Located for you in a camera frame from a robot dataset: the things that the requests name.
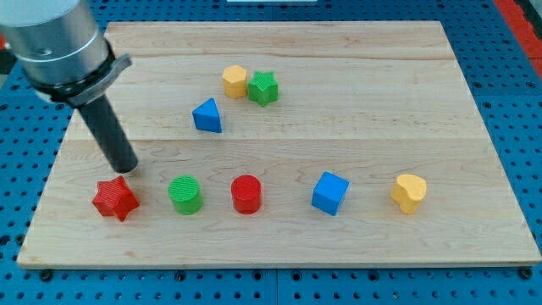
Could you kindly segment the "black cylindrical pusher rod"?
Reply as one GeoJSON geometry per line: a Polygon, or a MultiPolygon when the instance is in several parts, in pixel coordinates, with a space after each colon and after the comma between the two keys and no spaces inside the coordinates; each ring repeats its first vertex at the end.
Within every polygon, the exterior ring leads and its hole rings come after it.
{"type": "Polygon", "coordinates": [[[135,169],[138,158],[105,95],[78,108],[103,155],[116,173],[135,169]]]}

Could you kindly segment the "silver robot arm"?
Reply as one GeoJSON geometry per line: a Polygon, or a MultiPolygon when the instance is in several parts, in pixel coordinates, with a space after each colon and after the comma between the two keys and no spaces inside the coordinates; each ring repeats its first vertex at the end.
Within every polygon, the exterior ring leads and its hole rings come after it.
{"type": "Polygon", "coordinates": [[[39,97],[80,113],[117,173],[138,164],[106,90],[130,67],[116,56],[86,1],[3,0],[1,33],[39,97]]]}

